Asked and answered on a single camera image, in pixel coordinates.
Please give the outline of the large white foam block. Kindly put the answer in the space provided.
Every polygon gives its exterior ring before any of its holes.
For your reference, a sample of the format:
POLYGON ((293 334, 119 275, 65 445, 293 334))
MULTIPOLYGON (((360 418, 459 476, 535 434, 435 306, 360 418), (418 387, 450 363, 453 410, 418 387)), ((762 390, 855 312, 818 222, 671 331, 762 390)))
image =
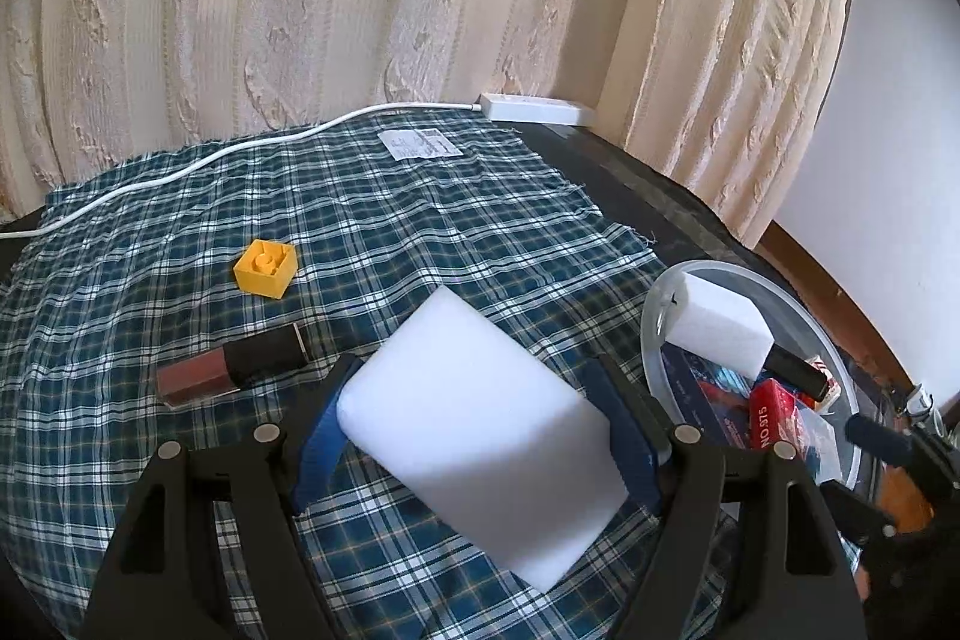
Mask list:
POLYGON ((539 591, 625 502, 607 417, 449 287, 343 385, 337 417, 439 520, 539 591))

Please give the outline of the red snack packet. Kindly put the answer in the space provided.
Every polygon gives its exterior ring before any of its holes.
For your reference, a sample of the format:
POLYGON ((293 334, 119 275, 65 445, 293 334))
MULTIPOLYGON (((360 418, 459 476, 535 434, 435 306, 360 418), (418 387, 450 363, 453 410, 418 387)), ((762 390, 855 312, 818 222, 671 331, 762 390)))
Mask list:
POLYGON ((752 388, 748 398, 748 442, 752 450, 770 450, 779 442, 805 450, 805 431, 800 403, 779 381, 767 378, 752 388))

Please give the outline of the black lipstick in bowl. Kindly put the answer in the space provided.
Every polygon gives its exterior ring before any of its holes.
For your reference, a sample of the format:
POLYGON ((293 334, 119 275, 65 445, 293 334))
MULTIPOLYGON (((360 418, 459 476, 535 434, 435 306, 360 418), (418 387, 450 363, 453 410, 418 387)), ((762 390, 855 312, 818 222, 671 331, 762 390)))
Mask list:
POLYGON ((841 393, 838 381, 828 370, 794 356, 779 344, 771 347, 763 364, 763 372, 786 386, 809 408, 827 408, 841 393))

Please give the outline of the clear plastic bowl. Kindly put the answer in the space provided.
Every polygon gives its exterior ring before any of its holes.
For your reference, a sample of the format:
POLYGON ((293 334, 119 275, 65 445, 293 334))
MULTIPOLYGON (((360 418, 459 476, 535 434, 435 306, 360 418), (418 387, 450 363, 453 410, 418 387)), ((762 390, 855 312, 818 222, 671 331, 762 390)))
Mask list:
POLYGON ((755 271, 709 260, 667 268, 647 292, 641 362, 670 419, 739 447, 750 443, 750 392, 776 380, 807 409, 818 479, 856 486, 861 450, 843 434, 859 411, 850 374, 814 317, 755 271))

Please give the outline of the blue red comic packet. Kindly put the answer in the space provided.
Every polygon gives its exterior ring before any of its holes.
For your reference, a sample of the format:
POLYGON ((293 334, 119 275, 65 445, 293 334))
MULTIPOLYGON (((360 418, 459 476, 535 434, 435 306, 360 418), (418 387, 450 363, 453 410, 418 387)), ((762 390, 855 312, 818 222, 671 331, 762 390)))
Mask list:
POLYGON ((748 385, 732 370, 711 364, 666 342, 661 359, 682 419, 700 427, 711 442, 750 445, 748 385))

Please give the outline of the small white foam block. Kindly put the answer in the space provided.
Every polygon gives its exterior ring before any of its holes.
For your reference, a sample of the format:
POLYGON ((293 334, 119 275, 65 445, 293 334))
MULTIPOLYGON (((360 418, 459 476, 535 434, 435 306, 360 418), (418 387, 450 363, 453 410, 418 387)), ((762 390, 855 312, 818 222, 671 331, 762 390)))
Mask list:
POLYGON ((667 302, 664 341, 754 381, 775 337, 750 299, 682 273, 667 302))

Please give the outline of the blue plaid cloth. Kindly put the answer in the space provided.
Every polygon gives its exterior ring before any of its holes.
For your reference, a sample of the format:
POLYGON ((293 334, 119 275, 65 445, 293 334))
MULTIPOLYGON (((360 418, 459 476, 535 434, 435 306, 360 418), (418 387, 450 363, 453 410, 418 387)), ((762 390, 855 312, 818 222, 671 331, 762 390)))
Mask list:
POLYGON ((128 493, 160 443, 236 442, 343 353, 369 356, 449 287, 566 380, 596 354, 641 377, 646 292, 697 244, 643 198, 602 206, 560 149, 475 112, 379 113, 301 142, 208 143, 54 191, 49 234, 2 280, 2 551, 76 635, 128 493), (394 161, 436 128, 460 158, 394 161), (254 239, 290 244, 285 296, 241 291, 254 239), (309 362, 171 408, 161 365, 296 323, 309 362))

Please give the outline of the yellow toy brick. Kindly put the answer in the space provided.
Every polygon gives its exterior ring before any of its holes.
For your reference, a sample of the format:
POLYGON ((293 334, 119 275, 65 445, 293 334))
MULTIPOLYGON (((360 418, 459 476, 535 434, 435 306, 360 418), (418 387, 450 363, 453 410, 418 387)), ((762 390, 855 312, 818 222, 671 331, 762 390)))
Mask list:
POLYGON ((281 299, 298 271, 298 253, 290 244, 254 239, 233 266, 241 291, 267 299, 281 299))

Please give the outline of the white power strip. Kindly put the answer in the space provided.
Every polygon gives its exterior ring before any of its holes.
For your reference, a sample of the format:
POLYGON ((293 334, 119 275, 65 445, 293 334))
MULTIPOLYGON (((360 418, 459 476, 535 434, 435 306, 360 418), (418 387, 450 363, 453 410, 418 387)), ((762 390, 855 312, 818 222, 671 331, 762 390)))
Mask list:
POLYGON ((590 107, 553 97, 483 92, 478 96, 478 105, 488 120, 505 124, 589 127, 594 122, 594 110, 590 107))

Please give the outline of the white paper label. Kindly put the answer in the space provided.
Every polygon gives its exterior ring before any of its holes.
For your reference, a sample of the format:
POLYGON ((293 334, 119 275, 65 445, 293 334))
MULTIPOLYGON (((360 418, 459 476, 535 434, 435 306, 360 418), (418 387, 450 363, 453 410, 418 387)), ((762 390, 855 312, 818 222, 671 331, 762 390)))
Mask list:
POLYGON ((379 131, 377 138, 394 161, 460 158, 462 151, 436 128, 379 131))

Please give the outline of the beige patterned curtain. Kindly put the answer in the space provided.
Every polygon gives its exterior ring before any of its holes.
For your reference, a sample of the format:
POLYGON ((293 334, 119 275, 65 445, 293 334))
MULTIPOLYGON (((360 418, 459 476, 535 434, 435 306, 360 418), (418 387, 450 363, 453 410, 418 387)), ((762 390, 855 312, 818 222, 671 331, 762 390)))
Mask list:
POLYGON ((599 135, 744 244, 786 197, 848 0, 2 0, 2 211, 144 152, 483 92, 599 135))

